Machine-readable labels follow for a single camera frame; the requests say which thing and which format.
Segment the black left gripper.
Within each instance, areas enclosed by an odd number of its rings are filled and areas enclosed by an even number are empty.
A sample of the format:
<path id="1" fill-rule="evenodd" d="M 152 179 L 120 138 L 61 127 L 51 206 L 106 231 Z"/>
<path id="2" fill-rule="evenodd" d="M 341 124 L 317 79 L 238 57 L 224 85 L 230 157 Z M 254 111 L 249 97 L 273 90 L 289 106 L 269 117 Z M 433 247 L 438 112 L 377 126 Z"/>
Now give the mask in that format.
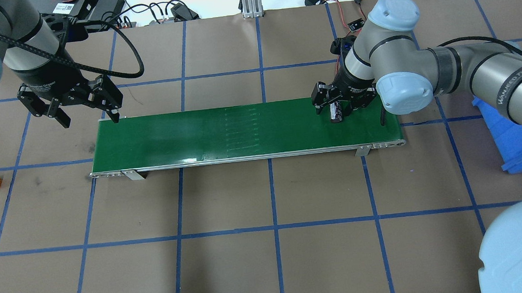
<path id="1" fill-rule="evenodd" d="M 113 123 L 120 121 L 123 94 L 105 74 L 88 80 L 79 69 L 47 61 L 32 70 L 16 70 L 15 75 L 23 82 L 17 98 L 34 116 L 46 115 L 47 103 L 54 102 L 59 106 L 99 108 L 106 111 Z M 55 110 L 53 118 L 64 128 L 70 128 L 71 118 L 61 108 Z"/>

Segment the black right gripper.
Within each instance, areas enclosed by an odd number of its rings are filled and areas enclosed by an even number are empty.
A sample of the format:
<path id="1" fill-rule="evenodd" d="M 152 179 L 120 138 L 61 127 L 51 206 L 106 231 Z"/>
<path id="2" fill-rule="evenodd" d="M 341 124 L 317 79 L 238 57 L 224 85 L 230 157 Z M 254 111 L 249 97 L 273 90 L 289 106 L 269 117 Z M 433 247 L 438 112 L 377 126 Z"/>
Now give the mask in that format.
<path id="1" fill-rule="evenodd" d="M 316 114 L 320 115 L 332 102 L 343 101 L 341 113 L 346 118 L 354 110 L 367 107 L 375 99 L 377 93 L 372 82 L 372 79 L 363 80 L 355 77 L 345 66 L 341 66 L 332 83 L 325 84 L 319 81 L 314 84 L 311 103 Z"/>

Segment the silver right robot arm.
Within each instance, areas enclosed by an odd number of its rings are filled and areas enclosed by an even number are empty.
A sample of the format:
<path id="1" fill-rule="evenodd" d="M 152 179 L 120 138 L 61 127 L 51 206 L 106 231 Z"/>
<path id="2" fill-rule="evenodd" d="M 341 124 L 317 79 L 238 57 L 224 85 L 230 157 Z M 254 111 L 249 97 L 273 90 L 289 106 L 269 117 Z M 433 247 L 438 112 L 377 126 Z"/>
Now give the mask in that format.
<path id="1" fill-rule="evenodd" d="M 383 108 L 409 115 L 436 96 L 467 90 L 505 119 L 522 126 L 522 51 L 487 37 L 417 49 L 411 32 L 420 18 L 412 0 L 377 0 L 334 81 L 319 82 L 312 104 L 346 101 L 349 109 L 374 87 Z M 507 208 L 484 234 L 478 270 L 481 293 L 522 293 L 522 201 Z"/>

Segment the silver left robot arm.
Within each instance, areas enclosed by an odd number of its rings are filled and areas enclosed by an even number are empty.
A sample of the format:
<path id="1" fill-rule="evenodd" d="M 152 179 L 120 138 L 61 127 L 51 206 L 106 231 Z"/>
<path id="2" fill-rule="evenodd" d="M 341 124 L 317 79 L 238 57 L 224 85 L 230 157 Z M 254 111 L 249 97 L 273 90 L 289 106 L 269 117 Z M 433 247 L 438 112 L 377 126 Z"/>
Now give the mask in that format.
<path id="1" fill-rule="evenodd" d="M 6 66 L 21 80 L 17 99 L 30 114 L 55 119 L 64 128 L 71 123 L 64 106 L 97 108 L 118 122 L 123 95 L 107 71 L 88 80 L 66 51 L 68 42 L 88 35 L 84 20 L 42 14 L 30 0 L 0 0 L 0 80 Z"/>

